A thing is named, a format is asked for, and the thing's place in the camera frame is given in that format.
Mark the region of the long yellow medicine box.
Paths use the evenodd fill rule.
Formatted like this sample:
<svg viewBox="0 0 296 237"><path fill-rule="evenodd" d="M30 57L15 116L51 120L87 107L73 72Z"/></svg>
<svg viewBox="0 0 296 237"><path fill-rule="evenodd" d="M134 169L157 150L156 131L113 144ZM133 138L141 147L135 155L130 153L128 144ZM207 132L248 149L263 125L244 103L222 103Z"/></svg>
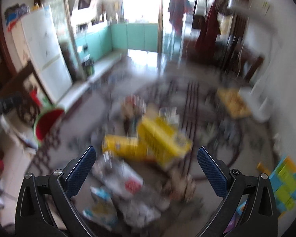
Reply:
<svg viewBox="0 0 296 237"><path fill-rule="evenodd" d="M192 149L192 141L160 117L142 117L137 133L140 140L151 150L156 163L165 171L184 159Z"/></svg>

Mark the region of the orange yellow snack box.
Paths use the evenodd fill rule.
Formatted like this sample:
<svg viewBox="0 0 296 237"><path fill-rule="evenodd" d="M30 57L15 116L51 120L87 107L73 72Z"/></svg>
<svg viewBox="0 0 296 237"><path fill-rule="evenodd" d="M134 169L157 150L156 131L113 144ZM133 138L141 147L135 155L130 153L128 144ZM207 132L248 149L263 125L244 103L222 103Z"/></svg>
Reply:
<svg viewBox="0 0 296 237"><path fill-rule="evenodd" d="M133 161L143 161L148 158L147 145L136 137L105 135L102 150L111 151L118 157Z"/></svg>

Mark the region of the black kitchen trash bin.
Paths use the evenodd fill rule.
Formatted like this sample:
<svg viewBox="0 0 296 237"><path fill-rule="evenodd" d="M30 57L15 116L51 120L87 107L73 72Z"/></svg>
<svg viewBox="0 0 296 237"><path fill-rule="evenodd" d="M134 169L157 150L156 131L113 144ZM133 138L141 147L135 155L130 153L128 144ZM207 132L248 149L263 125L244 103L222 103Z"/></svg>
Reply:
<svg viewBox="0 0 296 237"><path fill-rule="evenodd" d="M82 62L82 68L87 77L92 76L95 73L94 60L93 59L85 60L84 62Z"/></svg>

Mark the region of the teal kitchen cabinets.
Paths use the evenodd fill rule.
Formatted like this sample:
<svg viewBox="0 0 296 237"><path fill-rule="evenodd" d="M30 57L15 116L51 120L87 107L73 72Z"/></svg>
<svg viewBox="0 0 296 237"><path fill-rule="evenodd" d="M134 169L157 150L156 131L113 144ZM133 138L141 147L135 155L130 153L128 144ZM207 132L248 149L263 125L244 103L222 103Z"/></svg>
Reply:
<svg viewBox="0 0 296 237"><path fill-rule="evenodd" d="M113 50L143 50L156 52L158 25L155 23L99 23L75 37L80 60L95 61Z"/></svg>

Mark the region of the blue green colourful box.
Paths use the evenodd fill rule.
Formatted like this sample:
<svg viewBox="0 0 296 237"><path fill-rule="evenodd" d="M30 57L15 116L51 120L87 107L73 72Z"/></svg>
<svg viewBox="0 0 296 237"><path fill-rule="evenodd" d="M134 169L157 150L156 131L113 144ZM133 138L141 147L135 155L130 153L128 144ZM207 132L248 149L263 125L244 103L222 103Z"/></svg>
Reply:
<svg viewBox="0 0 296 237"><path fill-rule="evenodd" d="M269 176L279 217L292 210L296 204L296 164L289 157L283 157L273 172L270 172L262 162L256 169Z"/></svg>

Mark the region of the blue white printed packet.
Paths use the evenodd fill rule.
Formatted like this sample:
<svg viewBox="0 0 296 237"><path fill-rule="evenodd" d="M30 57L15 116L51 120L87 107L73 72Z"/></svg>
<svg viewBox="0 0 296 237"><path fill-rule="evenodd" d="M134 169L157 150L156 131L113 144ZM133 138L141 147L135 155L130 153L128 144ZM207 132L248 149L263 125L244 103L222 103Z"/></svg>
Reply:
<svg viewBox="0 0 296 237"><path fill-rule="evenodd" d="M118 223L118 217L111 195L102 187L90 187L90 192L93 205L85 208L82 215L89 221L112 231Z"/></svg>

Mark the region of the white red printed packet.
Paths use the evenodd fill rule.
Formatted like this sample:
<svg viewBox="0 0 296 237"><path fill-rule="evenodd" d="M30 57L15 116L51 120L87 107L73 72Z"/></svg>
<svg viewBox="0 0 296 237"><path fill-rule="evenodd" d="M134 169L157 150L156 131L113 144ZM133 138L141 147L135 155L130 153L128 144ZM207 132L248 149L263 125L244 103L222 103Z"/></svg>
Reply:
<svg viewBox="0 0 296 237"><path fill-rule="evenodd" d="M144 184L143 178L135 170L110 151L100 155L91 171L110 192L123 199L131 199Z"/></svg>

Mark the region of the red bin green rim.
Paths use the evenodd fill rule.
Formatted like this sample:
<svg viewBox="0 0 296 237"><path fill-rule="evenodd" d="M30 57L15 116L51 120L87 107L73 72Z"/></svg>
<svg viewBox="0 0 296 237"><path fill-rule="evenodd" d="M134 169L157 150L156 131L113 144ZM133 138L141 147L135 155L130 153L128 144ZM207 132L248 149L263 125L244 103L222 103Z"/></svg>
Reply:
<svg viewBox="0 0 296 237"><path fill-rule="evenodd" d="M43 142L54 124L64 113L64 108L53 106L46 108L38 115L34 123L34 136L39 144Z"/></svg>

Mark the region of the white desk lamp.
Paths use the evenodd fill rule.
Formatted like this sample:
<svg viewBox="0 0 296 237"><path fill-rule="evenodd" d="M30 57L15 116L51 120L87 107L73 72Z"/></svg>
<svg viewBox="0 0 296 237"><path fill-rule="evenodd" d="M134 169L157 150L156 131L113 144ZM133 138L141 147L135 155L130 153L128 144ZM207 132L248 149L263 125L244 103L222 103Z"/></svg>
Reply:
<svg viewBox="0 0 296 237"><path fill-rule="evenodd" d="M270 35L268 64L265 70L259 75L257 82L252 88L242 87L239 95L251 110L254 119L260 123L267 122L272 114L271 99L264 93L266 82L269 78L272 63L277 51L282 47L281 41L277 34L277 29L266 18L261 10L258 10L244 0L229 0L228 9L237 15L244 16L253 20Z"/></svg>

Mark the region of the crumpled red white wrapper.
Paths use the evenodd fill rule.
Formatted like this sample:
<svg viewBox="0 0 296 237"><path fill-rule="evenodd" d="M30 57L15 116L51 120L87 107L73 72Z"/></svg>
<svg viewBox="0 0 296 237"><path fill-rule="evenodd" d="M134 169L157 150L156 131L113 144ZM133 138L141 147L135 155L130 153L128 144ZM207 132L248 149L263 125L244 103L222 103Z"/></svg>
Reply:
<svg viewBox="0 0 296 237"><path fill-rule="evenodd" d="M129 95L121 102L121 115L123 122L133 122L141 119L146 113L145 100L138 95Z"/></svg>

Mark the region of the wooden chair far side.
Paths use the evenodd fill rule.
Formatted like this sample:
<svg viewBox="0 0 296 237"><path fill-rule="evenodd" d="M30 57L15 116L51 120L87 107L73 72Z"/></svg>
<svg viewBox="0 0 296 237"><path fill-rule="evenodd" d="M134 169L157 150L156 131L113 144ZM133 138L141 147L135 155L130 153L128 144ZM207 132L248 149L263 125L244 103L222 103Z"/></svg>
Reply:
<svg viewBox="0 0 296 237"><path fill-rule="evenodd" d="M244 43L233 42L228 49L225 70L235 73L245 82L250 82L264 59L263 54L258 54Z"/></svg>

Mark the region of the white refrigerator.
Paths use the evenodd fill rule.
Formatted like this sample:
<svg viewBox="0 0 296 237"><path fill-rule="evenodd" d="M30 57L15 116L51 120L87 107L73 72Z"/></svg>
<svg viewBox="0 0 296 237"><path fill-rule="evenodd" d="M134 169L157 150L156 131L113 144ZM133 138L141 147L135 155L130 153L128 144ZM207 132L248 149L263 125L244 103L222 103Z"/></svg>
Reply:
<svg viewBox="0 0 296 237"><path fill-rule="evenodd" d="M11 34L22 65L32 63L48 98L56 104L73 80L61 52L50 6L21 16Z"/></svg>

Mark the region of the dark red hanging garment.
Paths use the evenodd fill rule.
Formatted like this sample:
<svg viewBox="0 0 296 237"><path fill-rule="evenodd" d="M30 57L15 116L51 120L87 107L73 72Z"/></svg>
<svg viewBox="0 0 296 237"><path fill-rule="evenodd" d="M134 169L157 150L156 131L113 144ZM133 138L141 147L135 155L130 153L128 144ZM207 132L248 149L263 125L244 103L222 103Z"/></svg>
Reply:
<svg viewBox="0 0 296 237"><path fill-rule="evenodd" d="M201 56L209 57L214 54L216 38L220 35L220 25L217 19L218 11L216 9L218 1L214 0L212 3L195 44L195 50Z"/></svg>

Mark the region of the plaid hanging cloth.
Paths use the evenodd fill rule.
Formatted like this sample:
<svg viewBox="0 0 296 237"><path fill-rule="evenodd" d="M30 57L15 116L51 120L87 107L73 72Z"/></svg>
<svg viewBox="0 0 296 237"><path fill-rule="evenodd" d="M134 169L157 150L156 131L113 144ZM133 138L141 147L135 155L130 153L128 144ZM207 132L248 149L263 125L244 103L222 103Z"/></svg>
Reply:
<svg viewBox="0 0 296 237"><path fill-rule="evenodd" d="M192 7L188 0L170 0L168 12L169 22L173 26L176 35L182 35L183 15L191 12Z"/></svg>

